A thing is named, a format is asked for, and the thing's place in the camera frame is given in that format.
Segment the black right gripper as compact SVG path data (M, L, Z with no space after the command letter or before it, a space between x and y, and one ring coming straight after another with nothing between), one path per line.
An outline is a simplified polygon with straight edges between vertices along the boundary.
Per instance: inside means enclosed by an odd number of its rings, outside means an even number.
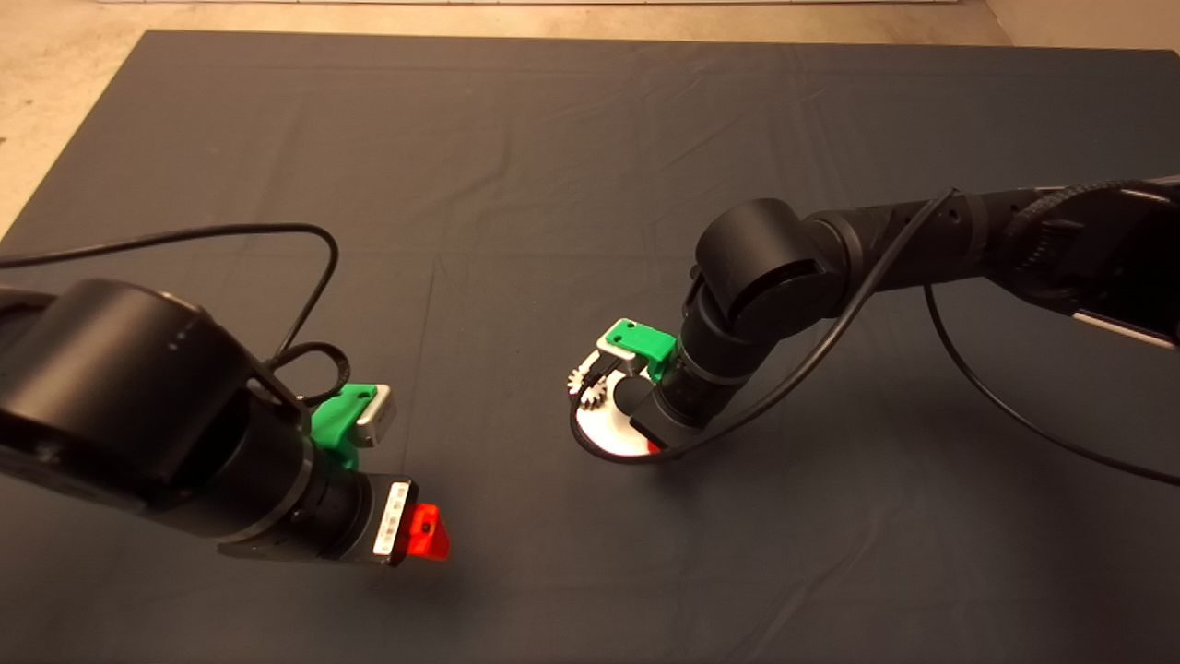
M648 440L648 454L683 455L703 438L703 428L680 419L657 388L638 399L631 412L631 426Z

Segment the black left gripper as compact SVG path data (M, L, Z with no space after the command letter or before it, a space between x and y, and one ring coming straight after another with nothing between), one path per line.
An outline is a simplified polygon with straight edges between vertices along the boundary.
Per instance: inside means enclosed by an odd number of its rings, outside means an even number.
M365 508L355 543L358 563L396 566L406 555L446 563L451 541L435 504L417 504L418 484L409 476L362 472Z

